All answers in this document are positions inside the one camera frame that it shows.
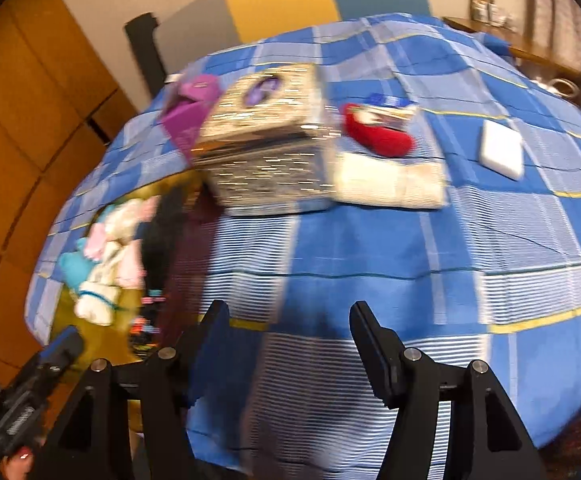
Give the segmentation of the beige knitted cloth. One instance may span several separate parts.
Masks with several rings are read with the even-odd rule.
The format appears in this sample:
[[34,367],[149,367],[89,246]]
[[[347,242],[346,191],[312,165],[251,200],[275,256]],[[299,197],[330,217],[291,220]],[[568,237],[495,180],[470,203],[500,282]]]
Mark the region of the beige knitted cloth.
[[402,164],[390,159],[341,152],[333,167],[334,198],[372,207],[441,209],[447,205],[442,162]]

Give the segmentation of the multicolour sofa backrest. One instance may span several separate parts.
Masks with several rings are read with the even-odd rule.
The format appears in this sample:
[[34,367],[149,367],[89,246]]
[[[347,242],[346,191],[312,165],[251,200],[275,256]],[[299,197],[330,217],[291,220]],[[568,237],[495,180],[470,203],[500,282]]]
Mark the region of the multicolour sofa backrest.
[[428,15],[428,0],[194,0],[163,22],[147,12],[124,25],[151,96],[171,73],[214,51],[283,32],[388,12]]

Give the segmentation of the black beaded hair wig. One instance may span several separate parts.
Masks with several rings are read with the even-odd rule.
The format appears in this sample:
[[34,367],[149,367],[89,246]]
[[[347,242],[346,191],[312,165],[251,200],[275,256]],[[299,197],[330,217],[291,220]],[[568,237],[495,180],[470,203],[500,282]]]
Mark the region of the black beaded hair wig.
[[166,302],[164,290],[185,220],[184,186],[176,185],[158,196],[154,217],[141,229],[144,294],[128,333],[130,350],[141,360],[157,347],[160,338],[159,313]]

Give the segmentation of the pink fluffy sock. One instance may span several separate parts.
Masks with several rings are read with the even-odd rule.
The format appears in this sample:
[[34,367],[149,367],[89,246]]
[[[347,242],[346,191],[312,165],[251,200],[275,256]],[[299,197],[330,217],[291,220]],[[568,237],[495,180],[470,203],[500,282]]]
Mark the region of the pink fluffy sock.
[[84,256],[94,262],[89,282],[122,289],[144,287],[143,230],[155,217],[159,202],[159,195],[131,198],[104,209],[85,243]]

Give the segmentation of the red reindeer christmas sock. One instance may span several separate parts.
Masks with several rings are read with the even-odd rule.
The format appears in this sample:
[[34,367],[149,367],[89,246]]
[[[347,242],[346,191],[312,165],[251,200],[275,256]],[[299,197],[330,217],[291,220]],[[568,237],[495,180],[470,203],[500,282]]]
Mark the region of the red reindeer christmas sock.
[[417,107],[346,103],[341,107],[347,136],[376,155],[396,158],[410,154],[417,141],[408,132]]

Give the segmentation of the wooden side table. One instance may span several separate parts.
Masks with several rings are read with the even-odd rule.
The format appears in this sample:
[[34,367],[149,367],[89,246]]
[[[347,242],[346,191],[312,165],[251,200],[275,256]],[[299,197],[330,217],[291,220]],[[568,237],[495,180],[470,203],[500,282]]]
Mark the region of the wooden side table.
[[511,57],[521,71],[531,79],[538,78],[546,84],[553,79],[567,79],[579,88],[577,96],[569,98],[571,102],[581,105],[581,70],[575,70],[554,54],[550,49],[537,46],[516,32],[504,28],[491,27],[468,18],[449,18],[443,21],[462,32],[485,32],[507,41],[510,44]]

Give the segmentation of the white sponge block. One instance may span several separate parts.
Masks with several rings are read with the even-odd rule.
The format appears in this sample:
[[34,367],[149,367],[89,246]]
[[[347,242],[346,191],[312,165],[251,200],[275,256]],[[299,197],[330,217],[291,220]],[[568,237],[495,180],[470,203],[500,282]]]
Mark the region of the white sponge block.
[[504,177],[518,181],[524,175],[523,137],[512,128],[485,120],[478,156],[481,166]]

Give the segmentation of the sparkly silver box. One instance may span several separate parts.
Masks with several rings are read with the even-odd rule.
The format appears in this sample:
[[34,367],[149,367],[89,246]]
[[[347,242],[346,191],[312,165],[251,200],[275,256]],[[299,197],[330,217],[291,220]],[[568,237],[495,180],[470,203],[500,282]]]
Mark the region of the sparkly silver box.
[[222,94],[192,165],[233,217],[302,214],[334,201],[339,128],[312,63],[246,75]]

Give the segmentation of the purple gift box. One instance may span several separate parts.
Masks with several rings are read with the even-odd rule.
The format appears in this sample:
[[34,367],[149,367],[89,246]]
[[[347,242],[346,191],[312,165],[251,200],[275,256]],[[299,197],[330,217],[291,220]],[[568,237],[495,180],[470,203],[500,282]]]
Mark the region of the purple gift box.
[[182,75],[167,87],[159,122],[187,162],[202,124],[222,93],[220,79],[206,74],[191,78]]

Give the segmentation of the blue checkered tablecloth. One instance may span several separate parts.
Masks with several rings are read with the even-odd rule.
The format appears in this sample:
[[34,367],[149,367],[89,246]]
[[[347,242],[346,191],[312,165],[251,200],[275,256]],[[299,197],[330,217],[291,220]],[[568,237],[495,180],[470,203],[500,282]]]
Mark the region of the blue checkered tablecloth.
[[[206,462],[277,479],[372,479],[396,415],[373,396],[348,312],[432,359],[486,361],[537,445],[581,415],[581,110],[473,36],[435,18],[384,14],[214,52],[190,66],[224,84],[312,62],[334,105],[371,93],[420,107],[414,162],[442,162],[431,212],[334,205],[221,217],[185,252],[173,299],[228,304],[226,376],[191,411]],[[481,166],[485,120],[518,131],[524,175]]]

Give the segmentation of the white blue-striped sock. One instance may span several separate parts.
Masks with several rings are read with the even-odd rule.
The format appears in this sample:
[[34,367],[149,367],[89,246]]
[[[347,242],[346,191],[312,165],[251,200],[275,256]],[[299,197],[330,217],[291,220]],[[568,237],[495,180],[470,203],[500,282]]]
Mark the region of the white blue-striped sock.
[[78,291],[74,314],[98,326],[111,326],[121,294],[118,280],[119,263],[124,247],[118,242],[108,242],[102,259],[94,266],[89,278]]

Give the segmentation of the blue plush toy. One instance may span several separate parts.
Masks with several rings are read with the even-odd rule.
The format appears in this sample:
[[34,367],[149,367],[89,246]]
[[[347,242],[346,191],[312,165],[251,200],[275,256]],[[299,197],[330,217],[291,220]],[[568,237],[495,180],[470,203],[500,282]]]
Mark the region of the blue plush toy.
[[57,261],[63,282],[72,292],[79,291],[81,284],[89,278],[96,265],[94,260],[84,254],[85,244],[85,237],[78,238],[76,247],[69,252],[63,252]]

